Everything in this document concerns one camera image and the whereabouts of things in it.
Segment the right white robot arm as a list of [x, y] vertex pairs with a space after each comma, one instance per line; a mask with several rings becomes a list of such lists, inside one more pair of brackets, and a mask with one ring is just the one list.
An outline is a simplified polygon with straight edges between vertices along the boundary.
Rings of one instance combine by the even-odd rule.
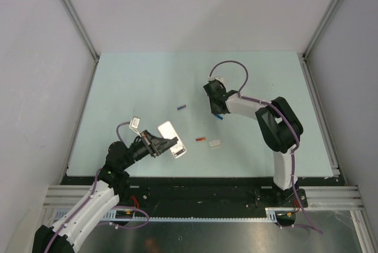
[[218, 79], [203, 86], [214, 115], [238, 114], [258, 122], [266, 145], [273, 151], [274, 176], [269, 201], [287, 206], [294, 199], [298, 188], [295, 153], [299, 148], [304, 128], [283, 97], [267, 102], [241, 95], [236, 90], [227, 91]]

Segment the left aluminium frame post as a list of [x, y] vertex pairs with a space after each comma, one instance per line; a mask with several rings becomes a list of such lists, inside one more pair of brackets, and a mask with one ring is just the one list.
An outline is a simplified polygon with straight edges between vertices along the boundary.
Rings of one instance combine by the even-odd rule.
[[95, 63], [99, 61], [99, 54], [97, 53], [88, 33], [85, 29], [73, 3], [71, 0], [60, 0], [66, 14], [70, 18], [73, 27], [75, 28], [76, 32], [78, 33], [79, 38], [82, 40], [86, 50], [89, 52], [91, 58], [94, 60]]

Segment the white battery cover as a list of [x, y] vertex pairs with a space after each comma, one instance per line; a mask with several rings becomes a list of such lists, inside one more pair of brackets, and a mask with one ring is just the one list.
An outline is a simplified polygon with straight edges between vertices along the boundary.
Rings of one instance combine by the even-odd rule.
[[217, 148], [221, 146], [221, 141], [220, 140], [212, 140], [209, 142], [210, 148]]

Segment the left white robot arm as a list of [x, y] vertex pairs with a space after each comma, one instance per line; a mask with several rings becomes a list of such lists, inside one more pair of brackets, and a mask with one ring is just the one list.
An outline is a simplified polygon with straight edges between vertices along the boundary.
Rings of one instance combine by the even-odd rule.
[[175, 129], [161, 137], [142, 131], [130, 146], [123, 141], [110, 144], [105, 164], [81, 200], [50, 227], [42, 225], [34, 235], [32, 252], [78, 252], [91, 231], [115, 206], [131, 198], [126, 169], [150, 155], [155, 158], [180, 144]]

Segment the red white remote control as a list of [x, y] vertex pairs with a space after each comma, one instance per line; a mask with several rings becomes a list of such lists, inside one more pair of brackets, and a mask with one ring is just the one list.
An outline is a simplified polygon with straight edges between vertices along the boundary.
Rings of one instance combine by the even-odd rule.
[[187, 148], [170, 121], [159, 125], [158, 131], [164, 139], [172, 141], [173, 146], [170, 147], [170, 152], [174, 158], [178, 159], [187, 152]]

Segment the aluminium frame post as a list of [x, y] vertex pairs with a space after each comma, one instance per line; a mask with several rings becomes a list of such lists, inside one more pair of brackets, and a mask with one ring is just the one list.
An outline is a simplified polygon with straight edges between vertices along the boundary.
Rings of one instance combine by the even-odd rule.
[[66, 14], [70, 18], [73, 27], [75, 28], [76, 32], [78, 33], [79, 38], [82, 40], [86, 50], [89, 52], [91, 58], [94, 60], [95, 63], [99, 61], [99, 54], [97, 53], [88, 33], [85, 29], [73, 3], [71, 0], [60, 0]]
[[314, 51], [314, 48], [320, 41], [322, 35], [324, 34], [327, 27], [330, 25], [334, 15], [336, 14], [339, 6], [341, 5], [343, 0], [331, 0], [325, 12], [323, 13], [320, 22], [318, 23], [314, 33], [312, 34], [306, 48], [302, 52], [302, 58], [307, 61], [310, 57], [311, 53]]

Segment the right aluminium frame post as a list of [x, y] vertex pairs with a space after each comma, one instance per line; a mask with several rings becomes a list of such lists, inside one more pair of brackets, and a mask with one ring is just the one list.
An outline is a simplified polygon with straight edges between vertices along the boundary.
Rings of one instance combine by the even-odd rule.
[[310, 57], [311, 53], [314, 51], [314, 48], [320, 41], [322, 35], [324, 34], [327, 27], [330, 25], [334, 15], [336, 14], [339, 6], [341, 5], [343, 0], [331, 0], [325, 12], [323, 13], [320, 22], [318, 23], [314, 33], [312, 34], [306, 48], [302, 52], [302, 58], [307, 61]]

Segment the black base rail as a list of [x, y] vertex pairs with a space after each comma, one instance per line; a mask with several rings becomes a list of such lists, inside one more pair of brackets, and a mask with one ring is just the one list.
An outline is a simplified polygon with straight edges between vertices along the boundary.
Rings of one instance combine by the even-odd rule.
[[119, 203], [137, 206], [151, 216], [246, 218], [262, 217], [267, 207], [294, 206], [294, 195], [276, 205], [268, 200], [273, 180], [258, 178], [129, 178], [131, 196]]

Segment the blue purple battery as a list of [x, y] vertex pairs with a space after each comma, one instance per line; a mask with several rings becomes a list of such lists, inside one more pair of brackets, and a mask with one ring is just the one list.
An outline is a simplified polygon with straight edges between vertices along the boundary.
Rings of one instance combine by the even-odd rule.
[[184, 109], [186, 107], [187, 107], [187, 105], [181, 105], [181, 106], [177, 107], [177, 110], [180, 111], [180, 110], [182, 110], [182, 109]]

